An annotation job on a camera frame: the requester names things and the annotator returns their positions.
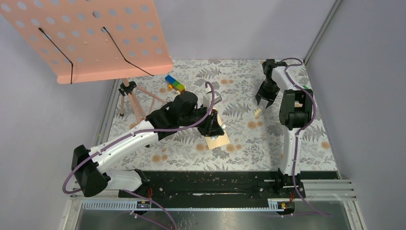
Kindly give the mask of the white green glue stick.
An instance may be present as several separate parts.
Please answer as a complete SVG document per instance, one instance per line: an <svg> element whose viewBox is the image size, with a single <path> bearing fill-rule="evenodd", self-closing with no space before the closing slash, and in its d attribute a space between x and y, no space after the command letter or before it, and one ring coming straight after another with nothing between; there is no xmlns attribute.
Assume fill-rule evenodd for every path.
<svg viewBox="0 0 406 230"><path fill-rule="evenodd" d="M222 124L220 125L214 132L214 136L211 137L211 140L216 141L217 138L219 138L220 136L223 136L225 134L225 128L226 125Z"/></svg>

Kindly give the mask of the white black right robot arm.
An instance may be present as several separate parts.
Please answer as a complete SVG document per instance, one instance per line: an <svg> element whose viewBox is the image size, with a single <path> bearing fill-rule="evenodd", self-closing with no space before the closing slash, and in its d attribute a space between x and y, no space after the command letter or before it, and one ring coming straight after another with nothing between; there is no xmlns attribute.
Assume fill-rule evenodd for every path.
<svg viewBox="0 0 406 230"><path fill-rule="evenodd" d="M255 99L257 103L267 101L271 106L282 92L279 121L283 127L283 159L277 171L273 190L278 196L287 197L300 185L298 158L304 130L315 118L316 105L311 89L300 86L290 75L285 59L267 59L262 63L265 80L259 87Z"/></svg>

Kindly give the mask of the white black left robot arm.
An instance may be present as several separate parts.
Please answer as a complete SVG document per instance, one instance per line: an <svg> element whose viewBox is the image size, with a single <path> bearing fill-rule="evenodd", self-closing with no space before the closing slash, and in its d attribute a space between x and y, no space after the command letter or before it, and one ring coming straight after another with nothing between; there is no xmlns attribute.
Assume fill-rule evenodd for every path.
<svg viewBox="0 0 406 230"><path fill-rule="evenodd" d="M197 107L197 96L185 91L115 139L89 149L84 145L76 147L71 168L80 191L85 197L104 190L146 195L149 185L140 170L115 170L112 166L128 154L188 128L197 128L201 136L212 140L224 135L225 125L219 124L218 111L213 108L221 100L218 92L209 91Z"/></svg>

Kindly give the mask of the cream envelope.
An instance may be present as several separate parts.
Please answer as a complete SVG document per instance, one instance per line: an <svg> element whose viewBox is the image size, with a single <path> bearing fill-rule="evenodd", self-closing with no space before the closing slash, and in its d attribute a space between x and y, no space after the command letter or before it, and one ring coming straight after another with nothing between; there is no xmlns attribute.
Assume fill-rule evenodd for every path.
<svg viewBox="0 0 406 230"><path fill-rule="evenodd" d="M221 121L219 113L217 113L216 120L221 129L224 131L224 134L217 136L216 139L214 139L214 137L204 137L209 150L215 149L220 146L228 145L230 143L229 137L226 133L226 125L224 125L223 122Z"/></svg>

